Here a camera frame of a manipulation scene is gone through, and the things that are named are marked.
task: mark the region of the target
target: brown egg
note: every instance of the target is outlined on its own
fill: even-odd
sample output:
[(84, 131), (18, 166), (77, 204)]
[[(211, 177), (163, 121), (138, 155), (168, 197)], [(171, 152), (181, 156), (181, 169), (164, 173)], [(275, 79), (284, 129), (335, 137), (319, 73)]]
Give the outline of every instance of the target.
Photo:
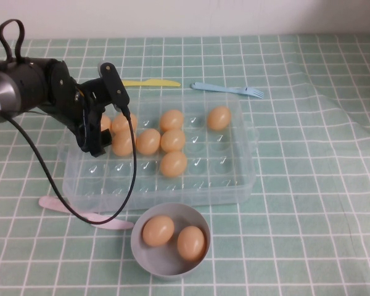
[(143, 131), (137, 138), (137, 151), (144, 155), (154, 154), (159, 149), (160, 133), (153, 128)]
[(198, 261), (205, 253), (203, 232), (196, 226), (185, 227), (178, 236), (177, 249), (181, 257), (187, 261)]
[(130, 130), (118, 132), (112, 139), (112, 152), (117, 156), (126, 156), (132, 153)]
[(100, 127), (101, 127), (101, 131), (105, 131), (105, 130), (111, 131), (111, 119), (108, 116), (103, 114), (100, 120)]
[(219, 106), (208, 114), (207, 125), (214, 131), (223, 130), (230, 123), (231, 113), (226, 106)]
[[(131, 113), (130, 114), (131, 125), (133, 130), (137, 129), (137, 117)], [(121, 113), (111, 123), (111, 130), (116, 134), (119, 131), (129, 130), (129, 123), (126, 117)]]
[(181, 128), (184, 123), (184, 115), (179, 110), (167, 111), (160, 117), (160, 129), (165, 132)]
[(180, 151), (186, 142), (186, 137), (180, 129), (169, 129), (163, 134), (160, 146), (165, 152)]
[(166, 244), (174, 233), (174, 222), (169, 216), (151, 218), (142, 230), (142, 239), (150, 247)]
[(160, 162), (160, 171), (166, 177), (172, 178), (182, 174), (187, 165), (187, 158), (181, 151), (169, 152)]

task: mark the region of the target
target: plastic utensil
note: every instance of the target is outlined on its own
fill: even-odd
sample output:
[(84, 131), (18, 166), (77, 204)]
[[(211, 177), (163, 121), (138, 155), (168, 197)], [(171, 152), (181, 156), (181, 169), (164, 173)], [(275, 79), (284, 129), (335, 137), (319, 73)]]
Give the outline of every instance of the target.
[(218, 91), (220, 93), (244, 94), (246, 96), (253, 96), (259, 99), (262, 99), (265, 96), (263, 91), (259, 91), (255, 88), (225, 88), (223, 86), (201, 82), (192, 83), (191, 88), (199, 89), (201, 91)]
[(179, 87), (181, 83), (164, 79), (148, 79), (145, 81), (122, 80), (124, 86), (172, 86)]
[[(48, 208), (52, 211), (70, 213), (66, 209), (66, 207), (60, 202), (60, 200), (57, 199), (56, 197), (42, 196), (39, 198), (38, 204), (41, 207)], [(103, 215), (96, 214), (96, 213), (81, 213), (81, 215), (91, 221), (104, 221), (109, 217), (109, 216), (103, 216)], [(134, 226), (132, 222), (123, 221), (119, 219), (111, 220), (108, 223), (102, 224), (102, 225), (95, 225), (95, 224), (92, 224), (92, 225), (97, 228), (111, 229), (111, 230), (131, 229)]]

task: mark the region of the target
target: robotic arm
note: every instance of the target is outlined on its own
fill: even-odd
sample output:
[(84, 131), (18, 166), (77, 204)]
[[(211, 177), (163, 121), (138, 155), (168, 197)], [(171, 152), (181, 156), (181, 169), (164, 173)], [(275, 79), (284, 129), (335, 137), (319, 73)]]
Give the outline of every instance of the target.
[[(19, 26), (15, 58), (3, 36), (4, 27), (11, 22)], [(0, 60), (0, 112), (14, 117), (37, 107), (63, 123), (83, 152), (94, 157), (104, 154), (104, 147), (112, 142), (110, 131), (101, 131), (100, 126), (105, 106), (113, 104), (130, 119), (129, 95), (115, 66), (103, 63), (99, 66), (100, 78), (78, 84), (64, 61), (22, 57), (24, 37), (25, 29), (19, 20), (0, 25), (0, 41), (7, 54), (6, 60)]]

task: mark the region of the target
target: table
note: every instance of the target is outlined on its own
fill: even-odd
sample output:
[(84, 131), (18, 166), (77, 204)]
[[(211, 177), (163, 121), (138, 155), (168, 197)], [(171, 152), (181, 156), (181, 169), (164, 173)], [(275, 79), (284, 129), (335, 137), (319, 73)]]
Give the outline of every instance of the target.
[[(213, 234), (208, 258), (162, 282), (133, 260), (130, 231), (39, 208), (49, 183), (1, 123), (0, 295), (370, 295), (370, 34), (28, 40), (23, 54), (64, 59), (79, 82), (105, 58), (122, 78), (182, 84), (129, 88), (142, 100), (191, 94), (195, 81), (264, 91), (240, 97), (259, 133), (258, 176), (247, 202), (197, 208)], [(36, 114), (17, 121), (60, 187), (63, 126)]]

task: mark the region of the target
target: egg tray compartment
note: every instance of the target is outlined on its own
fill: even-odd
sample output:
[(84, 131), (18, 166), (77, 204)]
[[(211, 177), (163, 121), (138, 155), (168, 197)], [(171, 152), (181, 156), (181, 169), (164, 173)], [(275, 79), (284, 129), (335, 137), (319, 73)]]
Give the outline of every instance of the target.
[[(208, 113), (219, 105), (229, 107), (231, 123), (222, 131), (212, 131), (207, 128)], [(188, 161), (181, 176), (166, 178), (159, 171), (164, 151), (159, 149), (150, 156), (138, 153), (136, 182), (126, 209), (150, 208), (164, 202), (228, 204), (250, 197), (255, 170), (236, 96), (200, 93), (142, 98), (131, 100), (129, 108), (138, 118), (137, 135), (148, 128), (160, 131), (159, 119), (166, 111), (182, 111), (186, 135), (183, 152)], [(117, 115), (111, 108), (105, 114), (112, 120)], [(73, 136), (67, 138), (63, 192), (70, 203), (83, 212), (118, 209), (129, 190), (133, 156), (117, 157), (107, 147), (106, 154), (94, 158), (80, 150)]]

